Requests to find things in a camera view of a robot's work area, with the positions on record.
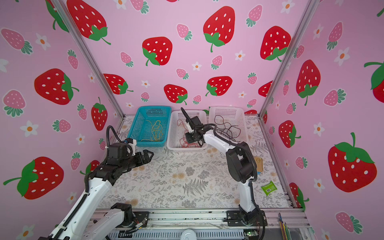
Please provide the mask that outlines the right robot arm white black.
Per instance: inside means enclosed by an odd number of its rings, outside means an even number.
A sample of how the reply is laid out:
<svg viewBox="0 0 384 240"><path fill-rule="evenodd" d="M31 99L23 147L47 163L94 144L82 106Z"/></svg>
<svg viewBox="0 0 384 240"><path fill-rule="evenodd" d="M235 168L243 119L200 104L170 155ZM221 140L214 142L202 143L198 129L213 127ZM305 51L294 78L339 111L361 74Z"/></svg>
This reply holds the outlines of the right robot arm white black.
<svg viewBox="0 0 384 240"><path fill-rule="evenodd" d="M188 132L185 133L189 144L205 143L226 154L231 177L238 182L240 193L240 221L246 226L259 223L267 225L264 212L256 204L253 183L257 181L257 164L246 142L235 143L219 134L216 124L202 124L199 117L191 118L184 108Z"/></svg>

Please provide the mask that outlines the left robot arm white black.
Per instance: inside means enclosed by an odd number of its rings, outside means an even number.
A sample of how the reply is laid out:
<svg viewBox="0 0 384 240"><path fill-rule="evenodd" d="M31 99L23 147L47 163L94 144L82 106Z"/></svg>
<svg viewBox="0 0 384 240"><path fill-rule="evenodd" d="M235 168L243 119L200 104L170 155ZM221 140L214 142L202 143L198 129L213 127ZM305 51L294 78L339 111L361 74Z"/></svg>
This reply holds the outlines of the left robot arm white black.
<svg viewBox="0 0 384 240"><path fill-rule="evenodd" d="M46 238L48 240L107 240L116 227L128 227L134 233L143 226L138 222L132 205L116 203L99 221L89 227L89 222L104 196L118 179L131 170L151 162L154 153L137 152L134 139L107 142L107 155L92 172L84 177L85 190L62 222Z"/></svg>

